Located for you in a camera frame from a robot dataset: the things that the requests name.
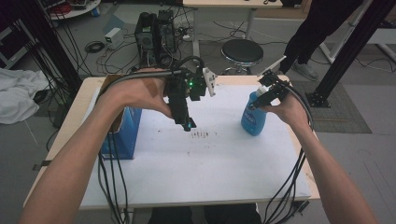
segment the cardboard box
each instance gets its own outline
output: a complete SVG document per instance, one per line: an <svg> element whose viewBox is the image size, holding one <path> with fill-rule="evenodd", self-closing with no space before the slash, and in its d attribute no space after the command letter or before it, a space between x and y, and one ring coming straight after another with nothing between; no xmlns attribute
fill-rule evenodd
<svg viewBox="0 0 396 224"><path fill-rule="evenodd" d="M120 75L107 76L102 88L118 77ZM104 160L110 160L110 158L131 160L134 158L134 146L139 131L141 115L142 109L125 107L117 116L113 122L114 133L112 130L109 131L101 147L101 154Z"/></svg>

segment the forearm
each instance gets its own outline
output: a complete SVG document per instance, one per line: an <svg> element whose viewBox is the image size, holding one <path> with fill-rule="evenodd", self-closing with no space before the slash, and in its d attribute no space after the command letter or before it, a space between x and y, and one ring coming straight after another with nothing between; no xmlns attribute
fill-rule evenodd
<svg viewBox="0 0 396 224"><path fill-rule="evenodd" d="M20 223L72 222L100 146L114 118L123 109L120 100L111 97L114 95L104 95L99 100L51 162L25 205Z"/></svg>
<svg viewBox="0 0 396 224"><path fill-rule="evenodd" d="M309 128L293 128L316 180L331 223L376 223L361 193Z"/></svg>

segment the gray carpet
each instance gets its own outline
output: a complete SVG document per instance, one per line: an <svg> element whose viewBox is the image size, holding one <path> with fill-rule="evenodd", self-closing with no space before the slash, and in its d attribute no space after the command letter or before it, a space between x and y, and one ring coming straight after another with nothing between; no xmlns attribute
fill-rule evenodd
<svg viewBox="0 0 396 224"><path fill-rule="evenodd" d="M304 97L306 92L313 92L318 84L311 81L292 81L293 87ZM316 132L372 133L341 83L335 86L328 101L330 108L310 108Z"/></svg>

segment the person's leg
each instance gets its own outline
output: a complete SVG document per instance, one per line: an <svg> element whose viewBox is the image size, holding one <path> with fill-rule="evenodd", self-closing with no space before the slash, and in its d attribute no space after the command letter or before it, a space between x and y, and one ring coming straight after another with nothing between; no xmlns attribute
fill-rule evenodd
<svg viewBox="0 0 396 224"><path fill-rule="evenodd" d="M305 48L318 39L318 34L321 29L320 20L322 20L321 14L319 13L322 1L323 0L312 1L308 16L286 46L284 55L287 58L283 60L279 66L279 70L283 74L286 74L290 70L294 61L300 57L302 52L305 51Z"/></svg>
<svg viewBox="0 0 396 224"><path fill-rule="evenodd" d="M205 206L208 224L262 224L255 203Z"/></svg>
<svg viewBox="0 0 396 224"><path fill-rule="evenodd" d="M344 21L358 8L362 3L362 0L333 0L331 5L317 6L317 12L323 16L323 25L321 29L317 29L317 38L312 39L310 44L305 47L298 57L298 63L308 63L311 59L312 54L319 47L321 43L326 39L327 36L333 34Z"/></svg>
<svg viewBox="0 0 396 224"><path fill-rule="evenodd" d="M153 208L148 224L192 224L189 207Z"/></svg>

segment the bottle cap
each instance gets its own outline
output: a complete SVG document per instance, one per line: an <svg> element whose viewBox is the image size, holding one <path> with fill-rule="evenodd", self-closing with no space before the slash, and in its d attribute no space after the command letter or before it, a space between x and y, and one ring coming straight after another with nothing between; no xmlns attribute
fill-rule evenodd
<svg viewBox="0 0 396 224"><path fill-rule="evenodd" d="M256 91L256 96L261 96L267 92L267 89L264 86L260 86Z"/></svg>

